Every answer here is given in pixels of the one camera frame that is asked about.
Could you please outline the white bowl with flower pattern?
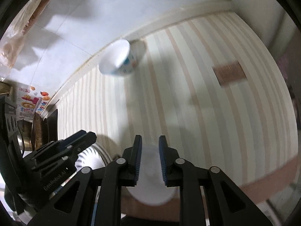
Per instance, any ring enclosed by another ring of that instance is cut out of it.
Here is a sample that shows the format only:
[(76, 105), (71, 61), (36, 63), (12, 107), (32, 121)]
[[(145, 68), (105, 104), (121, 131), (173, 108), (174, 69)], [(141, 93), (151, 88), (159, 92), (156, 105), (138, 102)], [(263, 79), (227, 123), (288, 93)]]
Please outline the white bowl with flower pattern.
[(146, 52), (143, 40), (119, 39), (111, 43), (101, 54), (98, 69), (108, 76), (129, 75), (138, 66)]

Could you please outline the plain white bowl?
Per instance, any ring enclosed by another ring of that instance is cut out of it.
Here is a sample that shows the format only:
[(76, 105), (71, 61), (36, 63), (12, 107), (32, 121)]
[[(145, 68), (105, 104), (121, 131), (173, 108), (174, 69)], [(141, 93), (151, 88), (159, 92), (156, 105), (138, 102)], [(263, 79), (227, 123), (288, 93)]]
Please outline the plain white bowl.
[(165, 186), (157, 146), (143, 146), (137, 185), (127, 190), (134, 199), (148, 206), (164, 205), (179, 198), (178, 188)]

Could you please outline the clear plastic bag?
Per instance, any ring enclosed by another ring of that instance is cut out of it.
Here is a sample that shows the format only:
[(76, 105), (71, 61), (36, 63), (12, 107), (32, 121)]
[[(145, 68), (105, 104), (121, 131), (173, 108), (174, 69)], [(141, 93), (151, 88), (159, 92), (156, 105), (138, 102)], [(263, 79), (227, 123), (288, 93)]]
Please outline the clear plastic bag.
[(1, 39), (1, 80), (9, 75), (24, 46), (26, 33), (50, 1), (29, 0), (8, 26)]

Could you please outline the colourful fruit sticker sheet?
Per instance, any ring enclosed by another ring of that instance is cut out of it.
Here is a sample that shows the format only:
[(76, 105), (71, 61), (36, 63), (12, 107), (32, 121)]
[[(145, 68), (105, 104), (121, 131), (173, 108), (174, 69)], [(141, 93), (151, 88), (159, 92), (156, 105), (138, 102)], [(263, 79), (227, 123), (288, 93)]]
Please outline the colourful fruit sticker sheet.
[(34, 86), (16, 87), (17, 118), (32, 122), (34, 114), (41, 115), (52, 97)]

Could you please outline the white ribbed plate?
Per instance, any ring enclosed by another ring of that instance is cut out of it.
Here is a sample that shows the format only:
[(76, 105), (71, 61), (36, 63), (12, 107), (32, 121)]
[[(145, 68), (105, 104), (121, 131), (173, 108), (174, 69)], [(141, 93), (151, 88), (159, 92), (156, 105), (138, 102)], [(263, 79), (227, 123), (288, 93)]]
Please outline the white ribbed plate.
[(107, 166), (110, 162), (112, 162), (112, 158), (104, 147), (99, 143), (94, 143), (78, 154), (75, 167), (77, 172), (84, 167), (95, 170)]

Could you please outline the striped table mat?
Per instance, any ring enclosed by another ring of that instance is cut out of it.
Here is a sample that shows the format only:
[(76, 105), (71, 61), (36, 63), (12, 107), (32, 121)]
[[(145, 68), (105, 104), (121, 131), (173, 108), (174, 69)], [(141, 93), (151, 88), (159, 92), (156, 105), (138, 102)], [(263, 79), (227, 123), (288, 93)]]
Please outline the striped table mat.
[[(289, 186), (298, 166), (297, 125), (285, 80), (256, 33), (235, 13), (184, 21), (142, 39), (128, 76), (97, 67), (58, 103), (58, 136), (91, 131), (114, 156), (164, 135), (194, 165), (218, 166), (256, 203)], [(238, 61), (246, 79), (219, 85), (213, 67)]]

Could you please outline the brown mat label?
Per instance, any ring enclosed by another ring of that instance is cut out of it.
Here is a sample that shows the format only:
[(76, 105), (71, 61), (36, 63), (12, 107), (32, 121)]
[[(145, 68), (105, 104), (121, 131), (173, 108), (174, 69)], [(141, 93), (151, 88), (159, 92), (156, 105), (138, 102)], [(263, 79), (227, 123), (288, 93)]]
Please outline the brown mat label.
[(221, 86), (226, 86), (233, 82), (246, 79), (246, 75), (238, 61), (221, 66), (215, 66), (212, 69), (217, 77), (219, 85)]

